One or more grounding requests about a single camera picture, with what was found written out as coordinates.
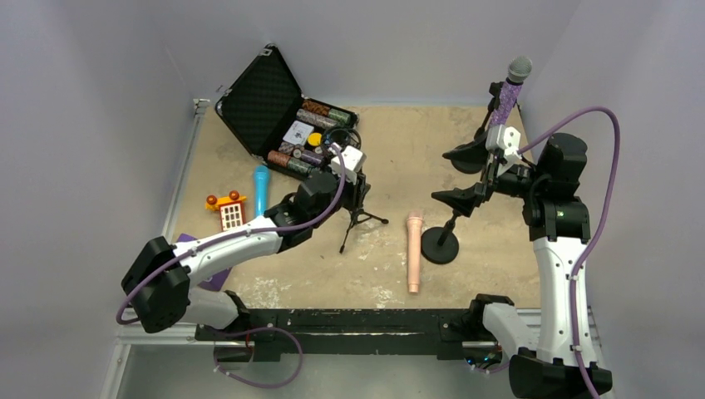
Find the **black tripod mic stand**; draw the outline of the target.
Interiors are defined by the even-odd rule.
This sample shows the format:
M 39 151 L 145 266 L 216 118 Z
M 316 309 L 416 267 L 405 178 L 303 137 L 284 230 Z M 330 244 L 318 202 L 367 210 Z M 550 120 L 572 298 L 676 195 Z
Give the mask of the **black tripod mic stand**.
M 339 144 L 342 148 L 344 148 L 347 145 L 352 145 L 358 148 L 359 150 L 362 150 L 362 138 L 359 135 L 359 133 L 352 127 L 344 127 L 344 126 L 336 126 L 329 128 L 324 131 L 323 133 L 323 142 L 320 145 L 320 148 L 322 149 L 323 154 L 328 158 L 328 168 L 329 167 L 329 162 L 333 157 L 333 153 L 329 150 L 329 147 L 332 143 L 337 143 Z M 379 217 L 375 214 L 371 214 L 367 212 L 364 209 L 364 203 L 363 207 L 361 209 L 358 209 L 357 211 L 354 212 L 348 212 L 349 217 L 350 217 L 350 222 L 348 224 L 348 227 L 346 228 L 345 236 L 343 238 L 343 242 L 341 244 L 341 247 L 339 249 L 339 253 L 342 254 L 344 252 L 344 249 L 346 248 L 346 243 L 348 241 L 348 236 L 350 231 L 369 220 L 376 220 L 377 222 L 380 222 L 383 225 L 389 224 L 388 219 L 384 219 L 382 217 Z

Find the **black round-base mic stand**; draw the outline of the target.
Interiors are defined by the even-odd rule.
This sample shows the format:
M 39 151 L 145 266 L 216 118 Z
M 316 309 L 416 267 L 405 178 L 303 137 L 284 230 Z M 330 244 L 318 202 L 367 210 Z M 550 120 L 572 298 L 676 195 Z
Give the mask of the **black round-base mic stand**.
M 479 138 L 486 131 L 487 123 L 490 120 L 494 110 L 498 106 L 499 95 L 500 95 L 500 91 L 501 91 L 501 88 L 503 87 L 503 85 L 504 85 L 503 81 L 492 82 L 490 84 L 489 93 L 492 95 L 492 98 L 487 105 L 486 115 L 485 115 L 481 125 L 476 129 L 476 132 L 473 135 L 472 140 Z M 473 166 L 468 162 L 453 160 L 451 162 L 451 164 L 459 172 L 464 173 L 464 174 L 468 174 L 468 175 L 475 174 L 475 173 L 481 171 L 480 166 Z

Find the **blue microphone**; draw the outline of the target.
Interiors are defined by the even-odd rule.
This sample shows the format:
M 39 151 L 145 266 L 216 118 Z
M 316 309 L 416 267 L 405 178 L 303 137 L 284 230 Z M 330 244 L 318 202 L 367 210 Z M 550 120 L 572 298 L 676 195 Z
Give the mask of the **blue microphone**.
M 254 182 L 254 217 L 262 216 L 269 204 L 269 168 L 259 165 L 253 173 Z

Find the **purple glitter microphone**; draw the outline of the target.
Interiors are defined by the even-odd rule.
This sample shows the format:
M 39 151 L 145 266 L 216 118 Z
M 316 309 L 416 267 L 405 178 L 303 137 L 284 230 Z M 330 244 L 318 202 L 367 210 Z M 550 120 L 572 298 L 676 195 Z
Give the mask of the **purple glitter microphone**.
M 526 56 L 515 57 L 507 67 L 504 81 L 491 84 L 492 100 L 489 104 L 487 128 L 505 125 L 514 108 L 525 80 L 533 70 L 533 62 Z

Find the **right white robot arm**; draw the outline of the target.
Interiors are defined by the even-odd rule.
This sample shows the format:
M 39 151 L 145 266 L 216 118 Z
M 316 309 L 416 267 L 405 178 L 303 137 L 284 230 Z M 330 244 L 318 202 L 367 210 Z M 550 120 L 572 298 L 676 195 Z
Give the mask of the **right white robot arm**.
M 597 398 L 613 387 L 599 365 L 589 330 L 584 251 L 591 233 L 589 211 L 577 196 L 587 163 L 579 138 L 553 134 L 535 164 L 524 165 L 520 132 L 496 126 L 447 159 L 465 157 L 481 168 L 467 189 L 433 194 L 455 217 L 467 217 L 493 194 L 523 200 L 523 219 L 540 274 L 539 332 L 520 318 L 506 296 L 479 294 L 450 323 L 456 333 L 487 333 L 508 358 L 510 388 L 518 398 Z

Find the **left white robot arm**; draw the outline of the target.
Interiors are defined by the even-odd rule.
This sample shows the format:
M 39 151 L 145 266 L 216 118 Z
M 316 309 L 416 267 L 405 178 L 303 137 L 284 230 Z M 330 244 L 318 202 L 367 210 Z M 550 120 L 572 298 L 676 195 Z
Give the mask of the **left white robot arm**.
M 339 209 L 354 210 L 369 190 L 367 177 L 312 173 L 278 204 L 236 229 L 176 244 L 149 240 L 121 280 L 126 301 L 116 315 L 121 325 L 139 323 L 159 333 L 179 322 L 224 329 L 245 313 L 233 293 L 200 285 L 235 265 L 299 246 Z

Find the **pink microphone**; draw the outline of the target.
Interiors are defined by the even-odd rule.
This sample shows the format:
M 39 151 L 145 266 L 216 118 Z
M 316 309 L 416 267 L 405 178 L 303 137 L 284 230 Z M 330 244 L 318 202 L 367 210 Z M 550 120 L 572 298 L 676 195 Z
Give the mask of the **pink microphone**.
M 413 210 L 407 217 L 407 289 L 419 294 L 421 284 L 422 213 Z

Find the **yellow poker chip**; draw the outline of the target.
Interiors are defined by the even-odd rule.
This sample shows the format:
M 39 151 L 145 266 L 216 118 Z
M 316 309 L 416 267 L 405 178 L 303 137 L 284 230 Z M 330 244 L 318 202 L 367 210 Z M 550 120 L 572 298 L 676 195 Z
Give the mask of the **yellow poker chip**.
M 318 132 L 311 133 L 307 138 L 307 144 L 312 147 L 318 147 L 323 142 L 323 135 Z

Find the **white playing card deck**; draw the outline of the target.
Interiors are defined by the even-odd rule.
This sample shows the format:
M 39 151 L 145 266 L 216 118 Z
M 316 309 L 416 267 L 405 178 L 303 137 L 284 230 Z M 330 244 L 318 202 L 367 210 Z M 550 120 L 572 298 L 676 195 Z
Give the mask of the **white playing card deck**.
M 314 133 L 315 127 L 302 121 L 293 121 L 283 136 L 283 142 L 292 145 L 305 145 L 308 137 Z

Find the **orange toy vehicle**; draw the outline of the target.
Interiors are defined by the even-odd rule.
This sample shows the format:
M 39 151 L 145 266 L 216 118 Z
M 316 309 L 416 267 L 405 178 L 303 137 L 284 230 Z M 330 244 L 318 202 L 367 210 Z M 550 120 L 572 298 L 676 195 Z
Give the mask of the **orange toy vehicle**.
M 221 230 L 224 232 L 236 229 L 246 223 L 244 212 L 246 200 L 246 196 L 241 195 L 237 190 L 231 190 L 228 195 L 222 197 L 208 195 L 205 200 L 205 208 L 219 214 Z

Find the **black poker chip case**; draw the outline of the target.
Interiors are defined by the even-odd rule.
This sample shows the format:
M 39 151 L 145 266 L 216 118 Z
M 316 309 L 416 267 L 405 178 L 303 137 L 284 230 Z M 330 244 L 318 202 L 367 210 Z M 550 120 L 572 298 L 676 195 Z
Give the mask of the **black poker chip case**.
M 215 111 L 254 158 L 272 170 L 304 180 L 305 173 L 272 163 L 267 155 L 279 149 L 306 101 L 345 114 L 343 125 L 357 127 L 357 113 L 305 96 L 281 51 L 270 43 L 225 90 Z

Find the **purple flat plastic piece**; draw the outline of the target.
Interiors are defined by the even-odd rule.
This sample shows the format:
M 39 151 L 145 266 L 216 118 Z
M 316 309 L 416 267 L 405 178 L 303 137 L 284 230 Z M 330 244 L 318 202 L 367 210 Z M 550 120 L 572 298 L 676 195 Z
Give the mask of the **purple flat plastic piece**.
M 188 234 L 180 234 L 179 237 L 177 238 L 176 242 L 181 243 L 181 242 L 189 242 L 195 240 L 195 237 L 188 235 Z M 218 292 L 220 291 L 227 278 L 229 277 L 230 273 L 230 268 L 227 268 L 225 270 L 222 270 L 218 273 L 215 273 L 214 275 L 208 277 L 207 279 L 203 280 L 202 282 L 199 283 L 199 287 L 205 290 L 213 291 L 213 292 Z

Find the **left side aluminium rail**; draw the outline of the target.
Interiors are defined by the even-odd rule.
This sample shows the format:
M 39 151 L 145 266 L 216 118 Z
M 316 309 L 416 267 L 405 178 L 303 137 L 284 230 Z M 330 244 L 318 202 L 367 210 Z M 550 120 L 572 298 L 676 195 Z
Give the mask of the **left side aluminium rail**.
M 190 172 L 193 152 L 200 138 L 202 125 L 206 119 L 208 109 L 212 107 L 212 101 L 205 98 L 195 98 L 193 100 L 193 112 L 191 113 L 190 124 L 186 131 L 185 143 L 177 152 L 177 164 L 175 167 L 172 191 L 166 202 L 164 223 L 162 224 L 160 237 L 173 247 L 173 235 L 175 225 L 179 217 L 180 204 Z

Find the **aluminium frame rail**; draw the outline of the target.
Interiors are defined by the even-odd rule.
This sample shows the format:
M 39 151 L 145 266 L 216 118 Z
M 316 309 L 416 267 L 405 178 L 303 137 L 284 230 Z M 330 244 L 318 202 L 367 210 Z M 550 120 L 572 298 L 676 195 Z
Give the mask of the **aluminium frame rail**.
M 454 328 L 453 318 L 464 313 L 449 309 L 266 309 L 256 308 L 243 327 L 232 332 L 212 332 L 193 323 L 177 323 L 161 332 L 145 332 L 139 323 L 124 326 L 121 336 L 142 344 L 186 344 L 219 342 L 234 345 L 246 336 L 254 342 L 273 342 L 279 336 L 273 328 L 294 335 L 307 351 L 343 352 L 361 346 L 364 340 L 374 352 L 402 352 L 412 342 L 421 346 L 463 344 L 492 346 L 496 339 L 487 331 Z

